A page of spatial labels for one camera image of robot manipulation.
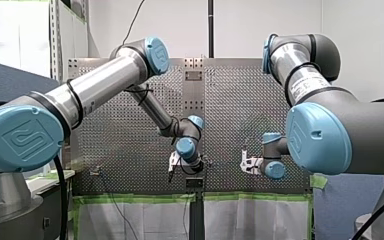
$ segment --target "metal stand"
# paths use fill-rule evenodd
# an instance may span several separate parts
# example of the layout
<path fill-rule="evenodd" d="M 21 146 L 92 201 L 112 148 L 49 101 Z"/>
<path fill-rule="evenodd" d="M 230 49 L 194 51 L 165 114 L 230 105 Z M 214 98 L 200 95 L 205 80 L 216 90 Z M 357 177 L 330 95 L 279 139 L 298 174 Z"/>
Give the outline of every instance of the metal stand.
<path fill-rule="evenodd" d="M 186 190 L 195 194 L 189 205 L 189 240 L 205 240 L 203 188 L 203 177 L 186 178 Z"/>

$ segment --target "black pole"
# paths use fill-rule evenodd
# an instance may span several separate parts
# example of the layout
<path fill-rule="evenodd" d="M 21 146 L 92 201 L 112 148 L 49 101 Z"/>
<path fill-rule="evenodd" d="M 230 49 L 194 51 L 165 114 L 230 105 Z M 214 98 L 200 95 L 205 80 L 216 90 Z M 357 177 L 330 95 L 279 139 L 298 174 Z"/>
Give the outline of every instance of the black pole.
<path fill-rule="evenodd" d="M 208 0 L 208 50 L 209 58 L 214 58 L 214 0 Z"/>
<path fill-rule="evenodd" d="M 187 193 L 195 194 L 195 201 L 189 204 L 189 239 L 205 240 L 204 223 L 204 178 L 186 178 Z"/>

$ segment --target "white wall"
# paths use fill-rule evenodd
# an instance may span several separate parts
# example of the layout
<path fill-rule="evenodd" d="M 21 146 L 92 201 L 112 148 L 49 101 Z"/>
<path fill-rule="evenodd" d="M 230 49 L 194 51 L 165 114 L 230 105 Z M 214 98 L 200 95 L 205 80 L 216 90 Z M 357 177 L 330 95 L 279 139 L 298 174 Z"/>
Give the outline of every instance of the white wall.
<path fill-rule="evenodd" d="M 384 0 L 324 0 L 323 33 L 341 53 L 336 84 L 360 100 L 384 97 Z"/>
<path fill-rule="evenodd" d="M 140 0 L 89 1 L 89 53 L 121 44 Z M 215 0 L 215 57 L 261 58 L 270 33 L 321 31 L 321 0 Z M 158 36 L 170 57 L 208 56 L 207 0 L 145 1 L 128 41 Z"/>
<path fill-rule="evenodd" d="M 271 34 L 321 32 L 321 0 L 215 0 L 215 57 L 262 58 Z"/>
<path fill-rule="evenodd" d="M 89 54 L 108 57 L 123 42 L 140 0 L 89 1 Z M 170 57 L 208 52 L 206 0 L 145 1 L 127 42 L 160 37 Z"/>

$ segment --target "blue object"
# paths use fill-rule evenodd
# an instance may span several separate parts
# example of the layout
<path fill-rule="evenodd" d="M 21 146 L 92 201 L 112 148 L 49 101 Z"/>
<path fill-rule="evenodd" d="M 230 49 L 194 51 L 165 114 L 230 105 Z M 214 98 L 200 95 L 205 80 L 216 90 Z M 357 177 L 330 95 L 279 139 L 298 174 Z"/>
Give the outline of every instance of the blue object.
<path fill-rule="evenodd" d="M 145 39 L 145 53 L 149 66 L 156 75 L 167 72 L 170 60 L 164 43 L 156 37 Z"/>
<path fill-rule="evenodd" d="M 193 122 L 199 128 L 201 128 L 201 129 L 204 128 L 204 120 L 202 120 L 202 118 L 195 116 L 195 115 L 191 115 L 188 117 L 188 119 L 191 120 L 191 122 Z"/>
<path fill-rule="evenodd" d="M 0 172 L 42 167 L 60 151 L 64 134 L 45 109 L 20 105 L 0 108 Z"/>
<path fill-rule="evenodd" d="M 188 162 L 187 160 L 190 159 L 195 153 L 195 144 L 192 139 L 188 137 L 181 138 L 176 143 L 176 151 L 183 158 L 183 160 Z"/>
<path fill-rule="evenodd" d="M 263 144 L 269 144 L 282 138 L 282 134 L 278 132 L 268 132 L 263 134 Z"/>
<path fill-rule="evenodd" d="M 336 175 L 345 172 L 352 157 L 351 141 L 339 119 L 316 103 L 293 107 L 286 118 L 290 154 L 299 166 Z"/>
<path fill-rule="evenodd" d="M 279 161 L 272 161 L 266 165 L 264 173 L 269 178 L 280 179 L 285 176 L 285 165 Z"/>
<path fill-rule="evenodd" d="M 276 37 L 277 37 L 276 34 L 270 34 L 269 38 L 264 42 L 262 65 L 263 65 L 263 73 L 265 74 L 272 74 L 270 47 L 273 42 L 273 39 Z"/>

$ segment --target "perforated metal panel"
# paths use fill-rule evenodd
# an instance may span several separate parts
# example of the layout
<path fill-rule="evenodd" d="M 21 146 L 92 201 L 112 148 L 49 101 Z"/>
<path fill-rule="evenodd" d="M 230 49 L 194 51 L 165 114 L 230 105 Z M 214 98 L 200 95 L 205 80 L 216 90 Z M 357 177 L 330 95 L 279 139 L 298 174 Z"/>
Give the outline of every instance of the perforated metal panel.
<path fill-rule="evenodd" d="M 106 61 L 72 59 L 70 76 L 82 75 Z M 168 73 L 148 83 L 166 110 L 182 117 L 184 108 L 190 107 L 182 99 L 183 91 L 187 91 L 183 87 L 185 71 L 189 68 L 185 68 L 183 59 L 171 62 Z M 203 63 L 205 99 L 195 100 L 204 104 L 203 153 L 213 162 L 207 174 L 207 191 L 306 192 L 308 175 L 288 157 L 283 159 L 287 176 L 280 181 L 240 170 L 241 148 L 245 143 L 249 154 L 259 155 L 264 132 L 284 131 L 288 106 L 281 87 L 262 74 L 261 60 L 204 59 Z M 168 183 L 168 157 L 174 150 L 171 139 L 158 136 L 155 124 L 129 94 L 119 94 L 88 116 L 78 138 L 83 170 L 75 177 L 76 194 L 106 190 L 146 194 L 185 192 L 180 171 Z M 101 177 L 106 184 L 90 175 L 96 166 L 101 166 L 104 173 Z"/>
<path fill-rule="evenodd" d="M 244 174 L 239 168 L 241 148 L 260 156 L 264 132 L 284 134 L 286 104 L 283 89 L 262 73 L 257 59 L 205 60 L 204 150 L 214 162 L 208 172 L 211 191 L 261 191 L 302 193 L 309 186 L 308 174 L 290 157 L 283 157 L 286 177 L 271 180 Z"/>

